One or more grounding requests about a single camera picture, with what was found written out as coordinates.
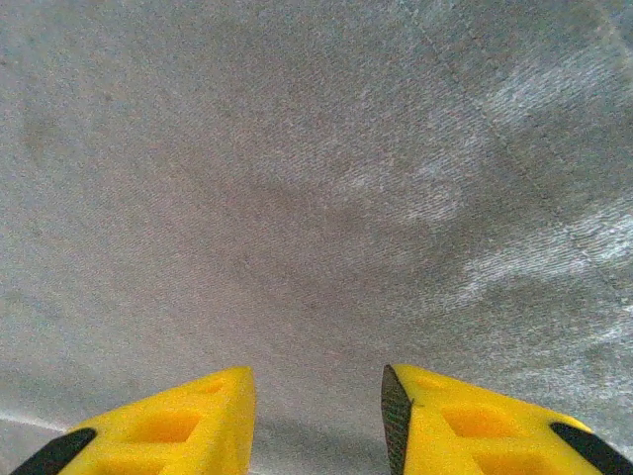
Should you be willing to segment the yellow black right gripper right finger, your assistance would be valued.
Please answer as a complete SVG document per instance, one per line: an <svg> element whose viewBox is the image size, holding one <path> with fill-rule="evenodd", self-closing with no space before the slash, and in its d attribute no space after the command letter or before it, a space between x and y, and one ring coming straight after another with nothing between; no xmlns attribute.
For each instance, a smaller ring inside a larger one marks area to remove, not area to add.
<svg viewBox="0 0 633 475"><path fill-rule="evenodd" d="M629 474L582 422L408 364L388 364L381 412L393 474Z"/></svg>

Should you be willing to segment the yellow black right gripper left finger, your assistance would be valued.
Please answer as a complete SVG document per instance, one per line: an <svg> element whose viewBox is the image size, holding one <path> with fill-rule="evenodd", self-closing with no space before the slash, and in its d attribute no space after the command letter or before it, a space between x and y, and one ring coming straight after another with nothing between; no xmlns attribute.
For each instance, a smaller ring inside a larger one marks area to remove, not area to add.
<svg viewBox="0 0 633 475"><path fill-rule="evenodd" d="M251 368L233 367L86 420L17 474L245 474L256 412Z"/></svg>

